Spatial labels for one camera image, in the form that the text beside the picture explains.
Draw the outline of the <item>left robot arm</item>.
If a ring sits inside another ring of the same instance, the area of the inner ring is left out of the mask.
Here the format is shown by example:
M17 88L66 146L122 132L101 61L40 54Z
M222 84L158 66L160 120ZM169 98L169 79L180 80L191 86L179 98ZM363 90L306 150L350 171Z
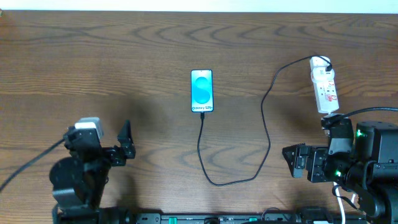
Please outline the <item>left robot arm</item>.
M54 223L135 223L127 208L100 206L112 167L126 165L136 156L131 123L125 120L118 146L103 147L103 128L98 117L82 118L68 128L63 140L70 155L54 164L49 173Z

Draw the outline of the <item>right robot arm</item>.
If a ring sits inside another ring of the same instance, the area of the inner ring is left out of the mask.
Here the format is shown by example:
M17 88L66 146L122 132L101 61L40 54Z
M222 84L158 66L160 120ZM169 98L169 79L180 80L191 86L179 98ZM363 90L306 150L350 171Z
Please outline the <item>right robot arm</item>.
M307 171L312 183L334 182L358 196L353 208L373 223L397 223L397 126L348 118L325 125L327 146L304 143L285 147L282 155L294 178Z

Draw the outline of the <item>blue Galaxy smartphone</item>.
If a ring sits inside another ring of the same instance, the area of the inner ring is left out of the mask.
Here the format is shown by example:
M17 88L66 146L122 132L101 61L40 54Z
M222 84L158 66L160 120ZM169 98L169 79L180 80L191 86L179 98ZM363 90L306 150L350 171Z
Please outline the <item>blue Galaxy smartphone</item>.
M190 77L191 111L193 113L212 112L214 110L212 70L192 70Z

